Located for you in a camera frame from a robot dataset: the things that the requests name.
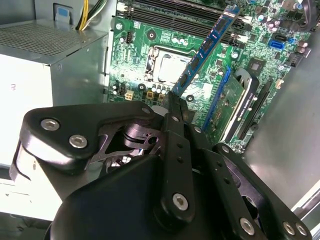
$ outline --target yellow wire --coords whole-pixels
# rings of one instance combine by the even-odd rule
[[[87,23],[87,20],[88,20],[88,14],[89,14],[89,0],[85,0],[86,1],[86,8],[85,8],[85,16],[84,16],[84,22],[83,22],[83,26],[81,28],[81,30],[84,29],[86,23]]]
[[[82,30],[84,28],[84,26],[87,22],[87,19],[88,19],[88,12],[89,12],[89,1],[84,0],[84,2],[83,2],[83,16],[82,16],[79,30]]]

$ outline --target motherboard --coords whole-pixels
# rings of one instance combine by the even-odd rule
[[[311,52],[296,0],[119,0],[107,101],[160,106],[227,4],[240,15],[181,97],[212,144],[243,153],[287,73]]]

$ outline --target mounting screw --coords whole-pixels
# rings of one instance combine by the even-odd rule
[[[84,149],[88,145],[88,141],[84,136],[73,135],[69,138],[69,143],[76,149]]]
[[[307,236],[307,231],[299,223],[296,223],[295,226],[303,236]]]
[[[48,131],[56,131],[60,128],[60,124],[53,119],[45,119],[41,121],[41,127]]]
[[[294,236],[295,235],[295,230],[293,227],[286,221],[283,222],[283,227],[284,229],[288,232],[288,234]]]
[[[250,236],[255,235],[254,226],[251,224],[251,222],[249,222],[248,219],[242,217],[242,218],[240,219],[240,225],[241,225],[242,229],[243,229],[247,234],[249,234]]]
[[[175,195],[173,195],[172,201],[179,210],[186,211],[188,209],[188,201],[182,194],[176,193]]]
[[[226,146],[222,146],[222,150],[225,151],[226,153],[229,153],[229,148],[227,148]]]
[[[200,127],[198,127],[198,126],[195,126],[194,127],[194,130],[197,132],[197,133],[201,133],[201,128]]]
[[[180,120],[179,120],[177,117],[175,117],[175,116],[172,116],[172,119],[175,120],[176,122],[179,122],[179,121],[180,121]]]
[[[122,29],[122,24],[120,22],[118,22],[116,25],[115,25],[115,28],[117,30],[121,30]]]
[[[148,108],[145,108],[145,107],[142,108],[142,111],[144,111],[146,114],[149,114],[149,113],[150,113],[149,109],[148,109]]]

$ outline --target ram slot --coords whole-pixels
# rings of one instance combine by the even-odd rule
[[[185,19],[173,19],[170,16],[158,12],[150,12],[142,8],[135,8],[134,11],[118,12],[118,16],[131,19],[137,22],[155,25],[161,28],[171,29],[173,31],[194,35],[205,38],[211,31],[212,26],[203,23],[196,23]],[[231,32],[227,32],[221,40],[221,43],[230,44],[233,41]]]
[[[272,82],[268,81],[261,89],[257,101],[252,106],[251,112],[246,117],[242,127],[240,128],[238,132],[238,137],[240,140],[245,139],[247,132],[249,131],[250,127],[252,126],[252,123],[254,122],[259,110],[263,106],[265,100],[267,99],[269,93],[270,93],[270,87]]]
[[[205,21],[215,23],[220,15],[222,10],[217,8],[212,8],[204,6],[201,4],[195,4],[186,1],[177,1],[177,0],[135,0],[133,2],[139,3],[145,6],[151,6],[154,8],[159,8],[167,11],[171,11],[173,14],[183,14],[189,17],[195,17]],[[242,30],[245,28],[245,24],[240,20],[236,19],[232,25],[233,28],[237,30]]]

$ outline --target power supply vent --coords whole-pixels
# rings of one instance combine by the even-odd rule
[[[86,41],[76,31],[64,31],[38,23],[0,28],[0,45],[54,57]]]

